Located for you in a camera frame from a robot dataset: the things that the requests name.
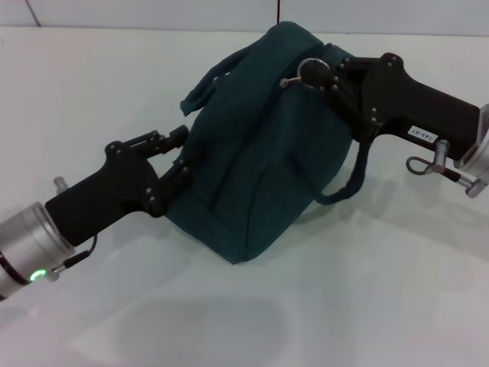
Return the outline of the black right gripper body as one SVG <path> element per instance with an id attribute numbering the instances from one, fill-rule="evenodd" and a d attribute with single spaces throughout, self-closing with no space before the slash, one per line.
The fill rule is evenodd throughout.
<path id="1" fill-rule="evenodd" d="M 480 109 L 415 81 L 395 54 L 360 58 L 365 63 L 360 101 L 379 135 L 394 135 L 430 151 L 450 144 L 448 157 L 460 160 L 476 142 Z"/>

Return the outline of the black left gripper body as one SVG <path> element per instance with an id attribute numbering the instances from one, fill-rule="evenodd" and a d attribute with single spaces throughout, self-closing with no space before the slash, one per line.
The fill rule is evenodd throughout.
<path id="1" fill-rule="evenodd" d="M 78 246 L 130 213 L 161 217 L 167 206 L 148 159 L 163 151 L 153 141 L 108 145 L 98 171 L 46 202 L 62 237 Z"/>

